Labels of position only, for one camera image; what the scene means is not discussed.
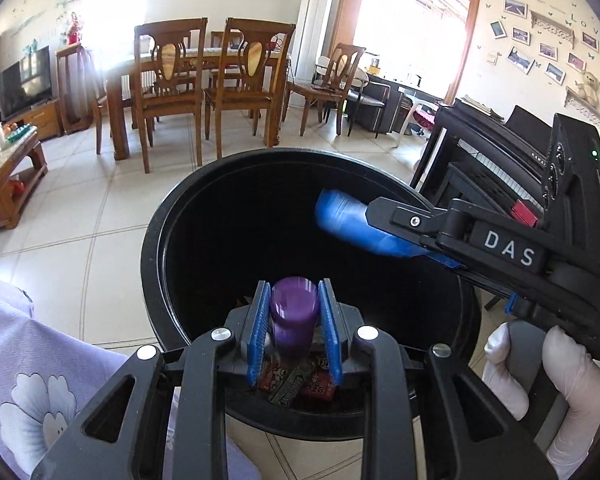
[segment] white flower pattern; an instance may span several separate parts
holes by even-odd
[[[75,396],[63,376],[48,388],[39,374],[18,374],[11,390],[14,404],[0,406],[0,437],[18,466],[31,475],[42,456],[75,418]]]

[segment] tile floor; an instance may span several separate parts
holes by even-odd
[[[421,138],[405,137],[395,148],[395,138],[375,139],[357,128],[350,137],[337,137],[333,118],[321,125],[315,117],[310,117],[300,137],[299,120],[300,111],[292,108],[280,146],[341,152],[410,181]],[[253,137],[245,115],[226,112],[223,153],[263,148],[263,128],[264,120],[260,135]],[[140,283],[145,229],[165,195],[196,165],[191,118],[161,120],[150,149],[149,175],[142,171],[138,134],[130,124],[127,129],[132,156],[121,162],[113,160],[107,124],[100,156],[95,154],[93,129],[43,142],[49,172],[32,194],[18,227],[0,231],[0,278],[28,292],[42,322],[131,355],[139,346],[156,342]],[[211,140],[203,141],[203,163],[215,160],[215,153],[212,132]],[[484,296],[482,304],[488,299]],[[470,363],[476,373],[484,367],[486,337],[505,319],[502,305],[482,311],[480,341]],[[316,444],[265,434],[236,420],[227,424],[264,480],[360,478],[362,441]],[[420,460],[421,473],[423,466]]]

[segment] teddy bear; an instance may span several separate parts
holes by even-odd
[[[585,100],[594,108],[598,107],[596,92],[600,88],[600,81],[591,72],[582,73],[582,83],[577,83],[578,97]]]

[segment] tv stand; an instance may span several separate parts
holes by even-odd
[[[38,139],[45,140],[49,137],[62,135],[60,121],[58,120],[58,107],[58,99],[51,99],[23,110],[2,123],[16,123],[18,126],[27,123],[33,124],[38,128]]]

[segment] photograph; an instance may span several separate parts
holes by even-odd
[[[524,52],[520,52],[515,46],[511,47],[511,51],[509,52],[507,59],[525,74],[528,74],[529,70],[531,70],[531,67],[534,65],[534,60]]]
[[[564,72],[553,63],[547,64],[544,73],[560,85],[564,82]]]
[[[540,56],[558,61],[558,49],[546,43],[540,43]]]
[[[502,22],[500,20],[498,20],[497,22],[490,23],[490,25],[496,40],[507,37],[507,32],[504,30],[504,25],[502,25]]]
[[[526,4],[521,2],[517,2],[516,0],[504,0],[504,11],[509,14],[515,14],[520,18],[526,19]]]
[[[589,48],[598,51],[598,40],[593,36],[590,36],[586,32],[582,33],[582,43],[587,45]]]
[[[525,45],[531,44],[531,34],[529,34],[526,30],[522,30],[521,28],[513,27],[511,37],[520,43],[524,43]]]
[[[587,67],[587,63],[585,63],[583,60],[581,60],[573,52],[569,53],[569,59],[567,60],[567,65],[576,69],[578,72],[584,72],[584,69],[586,69],[586,67]]]

